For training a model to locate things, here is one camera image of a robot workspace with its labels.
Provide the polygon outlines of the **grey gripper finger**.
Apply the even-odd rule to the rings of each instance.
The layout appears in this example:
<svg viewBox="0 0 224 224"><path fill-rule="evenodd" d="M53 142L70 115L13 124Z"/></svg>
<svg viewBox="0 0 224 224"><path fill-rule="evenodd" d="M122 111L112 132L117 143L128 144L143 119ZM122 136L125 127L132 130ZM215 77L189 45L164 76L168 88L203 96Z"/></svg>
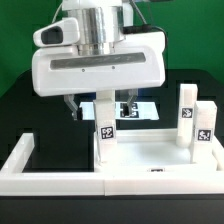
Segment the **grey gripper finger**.
<svg viewBox="0 0 224 224"><path fill-rule="evenodd" d="M73 119L76 120L77 119L78 106L74 102L74 95L73 94L65 95L64 96L64 102L69 107L69 109L72 111Z"/></svg>
<svg viewBox="0 0 224 224"><path fill-rule="evenodd" d="M137 89L130 89L128 91L128 100L127 103L124 105L124 115L125 116L130 116L132 114L132 104L135 102L138 96L138 90Z"/></svg>

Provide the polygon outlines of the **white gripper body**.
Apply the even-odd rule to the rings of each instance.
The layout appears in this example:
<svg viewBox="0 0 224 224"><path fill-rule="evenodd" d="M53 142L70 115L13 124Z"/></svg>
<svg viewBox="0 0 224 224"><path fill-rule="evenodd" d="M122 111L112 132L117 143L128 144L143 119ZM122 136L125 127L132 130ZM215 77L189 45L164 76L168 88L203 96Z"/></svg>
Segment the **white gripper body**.
<svg viewBox="0 0 224 224"><path fill-rule="evenodd" d="M74 45L41 48L32 59L40 96L159 87L165 81L161 32L128 35L108 55L80 56Z"/></svg>

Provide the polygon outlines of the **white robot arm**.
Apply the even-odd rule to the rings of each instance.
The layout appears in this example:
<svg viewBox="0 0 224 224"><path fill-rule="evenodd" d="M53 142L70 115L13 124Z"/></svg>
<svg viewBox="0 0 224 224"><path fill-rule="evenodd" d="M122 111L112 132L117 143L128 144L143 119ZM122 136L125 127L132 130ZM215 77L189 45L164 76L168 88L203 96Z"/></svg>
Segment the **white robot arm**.
<svg viewBox="0 0 224 224"><path fill-rule="evenodd" d="M159 27L133 24L133 8L123 0L63 0L66 16L33 34L35 92L44 96L127 90L119 119L146 119L140 88L165 81L167 35Z"/></svg>

